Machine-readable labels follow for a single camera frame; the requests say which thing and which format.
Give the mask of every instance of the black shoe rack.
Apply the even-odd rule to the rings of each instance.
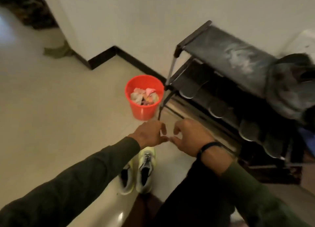
[[[182,51],[191,58],[174,74]],[[293,120],[264,100],[267,70],[276,58],[206,22],[179,43],[159,108],[172,99],[241,144],[238,162],[264,183],[299,184],[305,144]]]

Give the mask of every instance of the long sleeve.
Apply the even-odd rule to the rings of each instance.
[[[223,173],[222,183],[250,227],[309,226],[237,163]]]
[[[131,137],[69,167],[0,211],[0,226],[67,226],[138,152]]]

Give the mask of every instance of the black pants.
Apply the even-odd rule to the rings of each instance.
[[[158,211],[156,197],[139,196],[124,223],[130,226],[210,226],[228,227],[234,206],[228,201],[218,177],[197,160],[187,177],[176,187]]]

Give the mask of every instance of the sneaker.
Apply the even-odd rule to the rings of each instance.
[[[152,171],[156,164],[154,147],[146,147],[139,153],[139,169],[137,173],[136,190],[149,193],[152,189]]]
[[[120,172],[119,176],[119,192],[122,195],[130,194],[134,187],[134,178],[133,178],[133,162],[132,160],[128,162],[127,165]]]

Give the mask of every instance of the floor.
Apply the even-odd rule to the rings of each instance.
[[[42,55],[44,47],[62,43],[59,29],[32,30],[0,8],[0,208],[141,123],[124,97],[125,83],[141,72],[117,56],[91,71],[74,57]],[[161,120],[171,132],[178,117],[165,111]],[[156,153],[153,193],[164,201],[194,158],[170,142]],[[120,226],[136,192],[121,196],[117,186],[114,179],[70,226]],[[271,189],[315,223],[312,196],[299,187]]]

